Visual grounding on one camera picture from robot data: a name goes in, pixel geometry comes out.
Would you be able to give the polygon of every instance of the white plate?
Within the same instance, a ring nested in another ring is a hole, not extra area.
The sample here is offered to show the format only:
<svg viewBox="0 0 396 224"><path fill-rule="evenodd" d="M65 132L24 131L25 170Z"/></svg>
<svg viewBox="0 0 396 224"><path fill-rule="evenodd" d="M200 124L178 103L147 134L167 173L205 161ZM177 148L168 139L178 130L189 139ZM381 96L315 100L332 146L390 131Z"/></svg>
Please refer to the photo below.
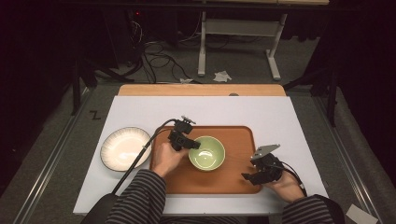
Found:
<svg viewBox="0 0 396 224"><path fill-rule="evenodd" d="M100 156L103 164L114 171L127 171L148 140L149 134L139 128L128 127L115 131L102 144ZM136 167L148 158L150 152L151 146Z"/></svg>

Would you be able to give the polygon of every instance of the white desk leg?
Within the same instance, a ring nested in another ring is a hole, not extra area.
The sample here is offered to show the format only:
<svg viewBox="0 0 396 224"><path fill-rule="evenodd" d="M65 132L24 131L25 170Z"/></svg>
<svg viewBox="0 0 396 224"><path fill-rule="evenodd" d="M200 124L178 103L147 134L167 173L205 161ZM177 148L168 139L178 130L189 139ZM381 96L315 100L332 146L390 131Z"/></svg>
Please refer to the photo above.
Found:
<svg viewBox="0 0 396 224"><path fill-rule="evenodd" d="M206 12L202 12L202 22L201 22L201 47L199 50L198 59L198 77L205 76L206 67L206 49L205 49L205 38L206 38Z"/></svg>
<svg viewBox="0 0 396 224"><path fill-rule="evenodd" d="M287 16L288 16L288 14L282 14L282 17L280 18L279 25L277 26L277 29L276 29L274 44L271 49L268 49L266 51L266 56L267 56L268 63L270 65L271 73L272 73L274 80L280 80L280 74L279 74L279 71L277 70L274 55L275 55L275 51L277 48L277 44L279 43L280 36L282 35L283 27L285 26L285 21L286 21Z"/></svg>

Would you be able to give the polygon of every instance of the tray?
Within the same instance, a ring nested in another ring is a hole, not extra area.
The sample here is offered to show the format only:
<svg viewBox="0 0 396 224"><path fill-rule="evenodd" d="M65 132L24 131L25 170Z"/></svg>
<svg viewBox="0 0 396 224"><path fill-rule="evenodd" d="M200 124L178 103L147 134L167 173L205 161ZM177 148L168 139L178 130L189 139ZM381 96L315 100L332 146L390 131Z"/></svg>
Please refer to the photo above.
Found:
<svg viewBox="0 0 396 224"><path fill-rule="evenodd" d="M164 127L152 145L155 153L157 144L168 142L173 127ZM168 194L253 194L262 186L253 186L241 176L255 173L250 157L256 150L251 130L246 126L193 126L190 139L210 135L220 140L225 147L224 163L216 170L203 172L195 168L189 157L183 158L179 166L166 178Z"/></svg>

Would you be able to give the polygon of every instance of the striped shirt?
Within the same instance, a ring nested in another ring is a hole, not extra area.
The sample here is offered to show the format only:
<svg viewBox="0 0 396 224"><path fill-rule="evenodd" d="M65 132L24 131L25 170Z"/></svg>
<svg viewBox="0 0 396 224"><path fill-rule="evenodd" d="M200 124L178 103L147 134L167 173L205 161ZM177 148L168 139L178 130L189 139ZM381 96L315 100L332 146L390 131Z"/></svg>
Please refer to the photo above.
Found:
<svg viewBox="0 0 396 224"><path fill-rule="evenodd" d="M165 181L150 170L139 170L111 209L106 223L240 224L240 217L163 217ZM326 203L316 195L289 204L282 223L334 223Z"/></svg>

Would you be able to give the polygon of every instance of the striped sleeve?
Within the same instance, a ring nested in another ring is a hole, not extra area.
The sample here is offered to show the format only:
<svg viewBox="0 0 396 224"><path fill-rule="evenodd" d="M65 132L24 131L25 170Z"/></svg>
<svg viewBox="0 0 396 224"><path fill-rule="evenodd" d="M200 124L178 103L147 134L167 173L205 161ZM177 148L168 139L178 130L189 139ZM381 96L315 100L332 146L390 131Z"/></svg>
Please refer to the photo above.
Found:
<svg viewBox="0 0 396 224"><path fill-rule="evenodd" d="M283 210L282 223L334 223L334 221L326 203L317 195L313 195L287 205Z"/></svg>
<svg viewBox="0 0 396 224"><path fill-rule="evenodd" d="M165 206L165 181L139 170L111 209L106 223L158 223Z"/></svg>

